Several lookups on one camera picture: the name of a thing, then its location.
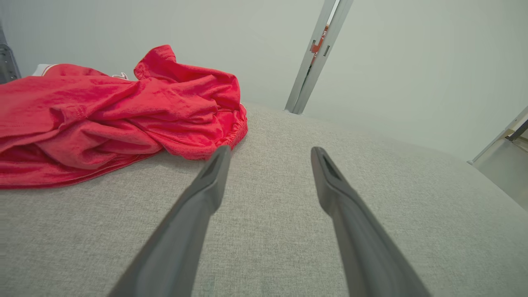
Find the gray carpet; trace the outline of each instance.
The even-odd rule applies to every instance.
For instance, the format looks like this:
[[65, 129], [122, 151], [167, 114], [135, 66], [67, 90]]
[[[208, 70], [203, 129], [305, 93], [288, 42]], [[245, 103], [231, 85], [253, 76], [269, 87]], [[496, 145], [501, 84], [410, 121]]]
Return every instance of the gray carpet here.
[[[247, 106], [194, 295], [346, 295], [309, 152], [324, 147], [428, 289], [526, 296], [528, 214], [463, 161]], [[0, 192], [3, 295], [107, 294], [203, 162], [166, 153], [79, 185]]]

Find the fabric fold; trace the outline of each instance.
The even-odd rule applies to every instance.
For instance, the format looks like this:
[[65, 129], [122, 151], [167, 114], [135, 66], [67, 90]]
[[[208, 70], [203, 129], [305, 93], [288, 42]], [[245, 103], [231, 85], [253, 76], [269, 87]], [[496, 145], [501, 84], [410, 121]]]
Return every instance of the fabric fold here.
[[0, 188], [53, 188], [128, 166], [165, 149], [207, 159], [248, 131], [237, 78], [150, 50], [137, 81], [56, 64], [0, 85]]

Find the red cloth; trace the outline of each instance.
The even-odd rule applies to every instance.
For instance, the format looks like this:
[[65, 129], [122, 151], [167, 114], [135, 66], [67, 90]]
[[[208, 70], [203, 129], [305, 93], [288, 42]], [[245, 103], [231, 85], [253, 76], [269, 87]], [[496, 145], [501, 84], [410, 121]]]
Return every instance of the red cloth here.
[[138, 81], [59, 64], [0, 85], [0, 188], [79, 183], [166, 149], [207, 159], [248, 130], [234, 75], [149, 51]]

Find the white wall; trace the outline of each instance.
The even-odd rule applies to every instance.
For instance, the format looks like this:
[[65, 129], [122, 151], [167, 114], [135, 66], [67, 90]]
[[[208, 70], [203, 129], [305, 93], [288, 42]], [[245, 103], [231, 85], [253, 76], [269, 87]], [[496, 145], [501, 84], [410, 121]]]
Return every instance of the white wall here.
[[355, 0], [304, 114], [467, 161], [527, 105], [527, 0]]
[[283, 110], [324, 0], [0, 0], [23, 76], [39, 63], [109, 75], [170, 44], [180, 63], [239, 78], [242, 102]]

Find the metal door frame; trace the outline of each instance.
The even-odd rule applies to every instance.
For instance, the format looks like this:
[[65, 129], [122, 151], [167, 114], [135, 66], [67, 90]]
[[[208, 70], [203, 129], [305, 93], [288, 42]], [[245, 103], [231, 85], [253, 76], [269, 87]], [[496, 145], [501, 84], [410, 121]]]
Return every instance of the metal door frame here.
[[340, 0], [334, 17], [329, 24], [328, 32], [326, 33], [322, 44], [320, 44], [317, 58], [312, 64], [310, 73], [307, 76], [306, 73], [308, 72], [310, 64], [314, 58], [314, 53], [311, 51], [312, 46], [315, 45], [315, 42], [321, 38], [321, 34], [325, 29], [335, 1], [336, 0], [325, 0], [321, 13], [319, 14], [319, 19], [317, 20], [314, 32], [312, 33], [312, 38], [308, 44], [308, 49], [304, 54], [297, 78], [295, 79], [294, 86], [291, 89], [288, 102], [286, 103], [285, 110], [291, 113], [303, 113], [306, 103], [308, 102], [308, 99], [314, 90], [315, 83], [317, 82], [323, 66], [326, 63], [326, 59], [334, 47], [334, 43], [337, 39], [337, 36], [339, 35], [339, 31], [341, 30], [343, 23], [345, 22], [346, 16], [350, 10], [350, 7], [352, 6], [352, 2], [354, 2], [354, 0]]

